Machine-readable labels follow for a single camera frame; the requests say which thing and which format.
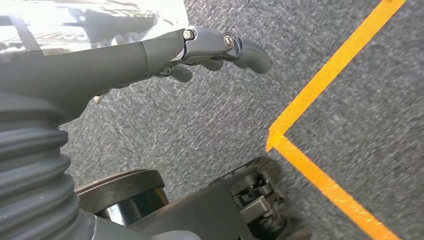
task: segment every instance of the caster wheel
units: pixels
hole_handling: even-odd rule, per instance
[[[169,203],[164,181],[156,170],[131,170],[92,182],[76,190],[80,207],[128,227]]]
[[[257,240],[309,240],[312,232],[291,207],[288,196],[279,187],[283,171],[278,162],[258,157],[230,172],[235,176],[254,168],[230,187],[235,204]]]

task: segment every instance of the screw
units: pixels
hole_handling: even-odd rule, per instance
[[[232,49],[234,47],[233,36],[228,32],[224,33],[224,45],[228,49]]]
[[[95,102],[96,104],[99,104],[99,103],[100,103],[100,100],[102,100],[102,97],[103,97],[103,95],[95,96],[95,97],[93,98],[93,100],[94,100],[94,102]]]
[[[185,40],[192,40],[195,38],[195,34],[191,30],[184,30],[182,36]]]

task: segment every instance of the yellow tape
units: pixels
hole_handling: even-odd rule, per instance
[[[287,138],[280,138],[274,148],[371,238],[399,239]]]
[[[405,0],[380,2],[271,125],[266,144],[267,151],[273,147],[273,142],[286,133],[404,3]]]
[[[331,202],[375,240],[399,238],[316,166],[284,134],[404,3],[405,0],[380,2],[271,125],[266,144],[267,151],[271,148],[279,151]]]

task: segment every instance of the gray carpet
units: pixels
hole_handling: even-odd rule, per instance
[[[75,185],[153,168],[176,199],[267,154],[268,127],[378,4],[349,2],[185,1],[193,25],[264,46],[274,60],[272,71],[256,75],[229,64],[219,72],[194,68],[189,83],[149,79],[90,103],[63,126],[70,138],[63,152],[72,157],[68,172]],[[422,1],[402,6],[286,133],[405,240],[424,236],[418,103],[423,9]],[[368,239],[278,152],[268,155],[281,162],[281,186],[317,239]]]

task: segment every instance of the robotic hand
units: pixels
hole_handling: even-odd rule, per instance
[[[210,71],[219,71],[224,61],[255,73],[267,73],[273,64],[268,54],[256,43],[201,26],[190,26],[183,32],[184,49],[155,77],[173,77],[188,82],[193,73],[182,65],[201,65]]]

